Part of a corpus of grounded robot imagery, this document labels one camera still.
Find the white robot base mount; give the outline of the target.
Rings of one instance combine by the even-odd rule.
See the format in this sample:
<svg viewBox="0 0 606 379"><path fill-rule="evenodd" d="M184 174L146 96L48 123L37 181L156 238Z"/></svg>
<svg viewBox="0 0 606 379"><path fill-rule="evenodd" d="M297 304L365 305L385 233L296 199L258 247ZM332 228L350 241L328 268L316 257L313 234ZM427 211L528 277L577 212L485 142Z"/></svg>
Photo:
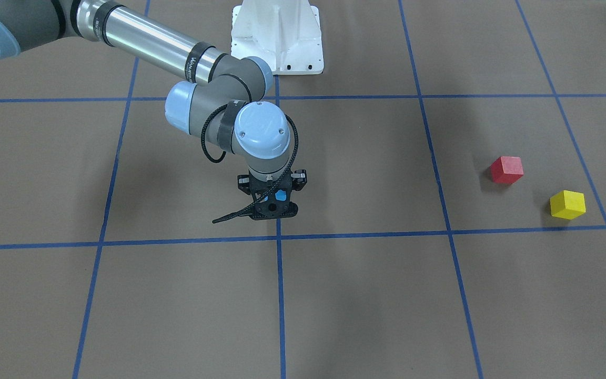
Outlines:
<svg viewBox="0 0 606 379"><path fill-rule="evenodd" d="M231 11L230 53L259 57L275 75L322 74L320 11L308 1L243 1Z"/></svg>

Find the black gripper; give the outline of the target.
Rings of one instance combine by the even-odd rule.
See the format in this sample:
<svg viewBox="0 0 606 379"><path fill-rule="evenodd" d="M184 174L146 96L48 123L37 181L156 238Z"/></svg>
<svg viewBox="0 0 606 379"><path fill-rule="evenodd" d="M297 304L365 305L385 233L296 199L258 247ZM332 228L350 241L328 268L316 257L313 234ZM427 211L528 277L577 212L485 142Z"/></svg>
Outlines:
<svg viewBox="0 0 606 379"><path fill-rule="evenodd" d="M263 182L251 174L239 175L238 189L251 196L255 202L240 216L248 216L254 221L294 217L298 213L298 205L291 201L291 193L302 190L306 183L307 175L304 169L287 171L285 178L276 186L272 186L272 181Z"/></svg>

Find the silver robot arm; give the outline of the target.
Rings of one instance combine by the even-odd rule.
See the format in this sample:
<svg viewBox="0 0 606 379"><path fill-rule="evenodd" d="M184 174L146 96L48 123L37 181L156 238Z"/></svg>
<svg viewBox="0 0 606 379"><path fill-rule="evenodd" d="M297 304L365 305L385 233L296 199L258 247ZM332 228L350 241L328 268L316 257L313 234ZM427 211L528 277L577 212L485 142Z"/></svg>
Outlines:
<svg viewBox="0 0 606 379"><path fill-rule="evenodd" d="M237 186L252 201L216 223L296 216L291 193L307 182L305 170L292 169L298 133L279 106L264 100L274 75L262 58L235 58L117 1L0 1L0 60L73 36L180 77L166 96L167 122L199 137L212 163L226 154L245 159L249 173Z"/></svg>

